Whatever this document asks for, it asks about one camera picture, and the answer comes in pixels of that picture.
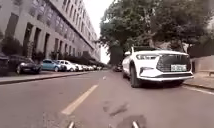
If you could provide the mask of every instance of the building facade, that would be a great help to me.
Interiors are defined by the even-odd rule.
[[[100,48],[82,0],[0,0],[0,29],[23,45],[23,55],[41,51],[100,60]]]

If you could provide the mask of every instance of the dashed lane line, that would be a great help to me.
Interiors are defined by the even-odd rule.
[[[202,89],[197,89],[197,88],[192,88],[192,87],[184,87],[184,86],[183,86],[183,88],[188,89],[188,90],[192,90],[192,91],[201,92],[201,93],[204,93],[204,94],[214,95],[214,92],[205,91],[205,90],[202,90]]]
[[[73,103],[69,104],[67,108],[65,108],[62,113],[66,115],[70,115],[74,110],[81,104],[83,101],[88,98],[88,96],[98,87],[98,85],[92,86],[88,91],[83,93],[78,99],[76,99]]]

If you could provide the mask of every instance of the wheel rim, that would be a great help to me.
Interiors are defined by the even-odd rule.
[[[21,68],[20,66],[17,67],[17,74],[20,74],[21,73]]]
[[[55,67],[55,69],[54,69],[54,70],[55,70],[55,72],[58,72],[58,68],[57,68],[57,67]]]

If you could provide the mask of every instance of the asphalt road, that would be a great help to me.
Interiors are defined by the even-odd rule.
[[[0,86],[0,128],[214,128],[214,94],[193,88],[132,89],[120,73]]]

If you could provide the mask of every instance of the car wheel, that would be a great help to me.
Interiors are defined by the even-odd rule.
[[[122,74],[123,74],[123,78],[124,79],[128,78],[127,75],[126,75],[126,73],[124,71],[122,71]]]
[[[21,69],[20,65],[17,67],[16,72],[17,72],[17,74],[21,74],[22,73],[22,69]]]
[[[55,72],[58,72],[58,71],[59,71],[59,68],[58,68],[58,67],[55,67],[55,68],[54,68],[54,71],[55,71]]]
[[[141,80],[137,78],[136,69],[131,67],[130,69],[130,84],[132,88],[140,88],[141,87]]]
[[[70,68],[70,71],[71,71],[71,72],[73,72],[73,71],[74,71],[74,69],[73,69],[73,68]]]

